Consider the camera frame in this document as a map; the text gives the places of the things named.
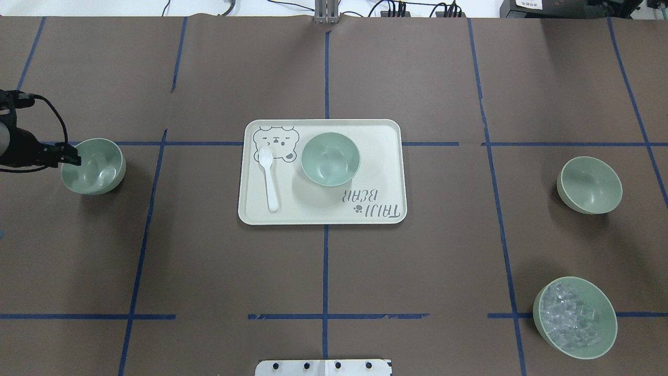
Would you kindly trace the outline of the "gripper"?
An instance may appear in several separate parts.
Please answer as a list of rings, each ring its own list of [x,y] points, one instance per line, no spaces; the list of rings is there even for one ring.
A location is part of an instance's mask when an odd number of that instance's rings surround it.
[[[46,152],[50,147],[41,143],[36,137],[17,127],[10,127],[1,123],[2,152],[1,165],[9,168],[23,167],[51,167],[57,168],[58,162],[69,165],[81,166],[81,157],[76,147],[70,144],[57,144],[57,161],[48,160]]]

